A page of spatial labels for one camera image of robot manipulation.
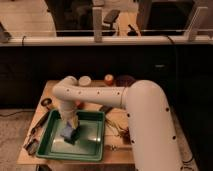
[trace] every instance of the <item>plastic tray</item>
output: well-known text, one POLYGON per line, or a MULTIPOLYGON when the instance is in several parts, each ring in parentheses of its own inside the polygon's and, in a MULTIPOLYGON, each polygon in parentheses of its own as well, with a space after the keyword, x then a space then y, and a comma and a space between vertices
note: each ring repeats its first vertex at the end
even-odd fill
POLYGON ((53 110, 36 153, 39 158, 100 161, 103 155, 105 114, 79 110, 80 126, 72 143, 60 136, 65 122, 57 110, 53 110))

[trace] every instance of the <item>black wire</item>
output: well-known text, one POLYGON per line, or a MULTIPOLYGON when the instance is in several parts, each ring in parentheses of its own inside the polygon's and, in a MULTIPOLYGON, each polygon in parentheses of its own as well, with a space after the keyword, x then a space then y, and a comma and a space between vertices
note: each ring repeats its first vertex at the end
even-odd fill
POLYGON ((194 169, 193 169, 192 167, 184 166, 183 168, 184 168, 184 169, 189 169, 189 170, 191 170, 191 171, 194 171, 194 169))
POLYGON ((191 159, 189 159, 188 161, 182 161, 184 164, 188 164, 191 163, 192 160, 194 160, 194 156, 192 155, 191 159))
POLYGON ((168 35, 162 35, 162 36, 166 37, 170 41, 170 43, 173 45, 173 47, 174 47, 174 53, 175 53, 175 82, 176 82, 176 88, 175 88, 176 92, 175 93, 176 93, 176 105, 178 106, 179 105, 179 85, 180 85, 179 70, 178 70, 178 67, 179 67, 178 50, 177 50, 175 42, 171 39, 170 36, 168 36, 168 35))
POLYGON ((9 116, 13 116, 13 115, 16 115, 18 113, 23 113, 23 112, 35 112, 35 111, 34 110, 21 110, 21 111, 16 111, 14 113, 7 114, 7 115, 0 114, 0 117, 9 117, 9 116))
POLYGON ((21 41, 21 45, 22 45, 22 46, 24 46, 24 39, 25 39, 26 37, 27 37, 27 36, 23 36, 23 37, 22 37, 22 41, 21 41))

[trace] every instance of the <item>white pipe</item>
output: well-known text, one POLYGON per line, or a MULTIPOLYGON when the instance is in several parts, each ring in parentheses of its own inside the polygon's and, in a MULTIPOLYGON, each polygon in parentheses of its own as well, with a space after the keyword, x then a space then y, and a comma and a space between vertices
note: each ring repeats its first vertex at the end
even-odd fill
MULTIPOLYGON (((213 44, 206 35, 196 36, 194 41, 188 41, 187 36, 170 36, 175 44, 213 44)), ((168 45, 171 42, 165 36, 141 37, 102 37, 101 43, 96 43, 94 37, 25 37, 24 46, 96 46, 96 45, 168 45)), ((11 38, 1 46, 22 46, 22 38, 11 38)))

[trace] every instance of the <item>wooden table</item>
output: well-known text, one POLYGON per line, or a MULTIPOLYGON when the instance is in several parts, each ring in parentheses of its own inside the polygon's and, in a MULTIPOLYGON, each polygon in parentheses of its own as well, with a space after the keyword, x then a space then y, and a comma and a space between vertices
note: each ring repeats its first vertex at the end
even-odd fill
MULTIPOLYGON (((58 100, 52 95, 52 87, 57 83, 58 81, 48 81, 43 94, 41 96, 41 99, 44 99, 46 97, 49 97, 53 100, 53 105, 57 108, 58 107, 58 100)), ((104 83, 102 81, 95 81, 92 83, 92 86, 103 86, 104 83)), ((92 104, 92 103, 85 103, 86 110, 98 110, 100 108, 100 105, 92 104)), ((30 134, 31 128, 37 123, 37 121, 46 113, 46 109, 43 108, 40 105, 40 102, 37 106, 37 109, 35 111, 35 115, 33 117, 32 123, 30 125, 27 137, 24 141, 24 144, 27 142, 28 136, 30 134)), ((121 109, 113 109, 111 110, 107 116, 110 120, 113 120, 114 122, 118 123, 123 128, 127 127, 127 116, 126 112, 121 109)), ((179 138, 179 145, 182 153, 183 160, 189 160, 191 158, 191 152, 190 148, 188 146, 188 143, 186 141, 186 138, 183 134, 183 131, 180 127, 180 124, 178 122, 177 117, 173 113, 173 119, 175 123, 175 128, 177 132, 177 137, 179 138)), ((133 153, 131 149, 130 144, 124 144, 122 139, 118 137, 112 128, 109 126, 105 126, 105 145, 104 145, 104 153, 103 153, 103 159, 100 162, 82 162, 82 161, 72 161, 72 160, 48 160, 48 159, 39 159, 36 156, 29 156, 24 148, 21 149, 21 152, 18 157, 18 164, 37 164, 37 165, 49 165, 49 164, 130 164, 134 165, 134 159, 133 159, 133 153), (117 150, 111 150, 111 146, 118 147, 117 150)), ((42 129, 39 130, 37 134, 37 139, 39 140, 42 134, 42 129)))

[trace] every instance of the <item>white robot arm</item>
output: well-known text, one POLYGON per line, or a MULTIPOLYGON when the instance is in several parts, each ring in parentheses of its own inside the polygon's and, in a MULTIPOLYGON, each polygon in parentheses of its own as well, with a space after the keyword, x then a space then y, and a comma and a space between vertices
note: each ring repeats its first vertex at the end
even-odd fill
POLYGON ((131 87, 78 87, 66 77, 53 88, 60 113, 75 112, 74 100, 127 111, 135 167, 138 171, 183 171, 176 133, 163 90, 154 82, 131 87))

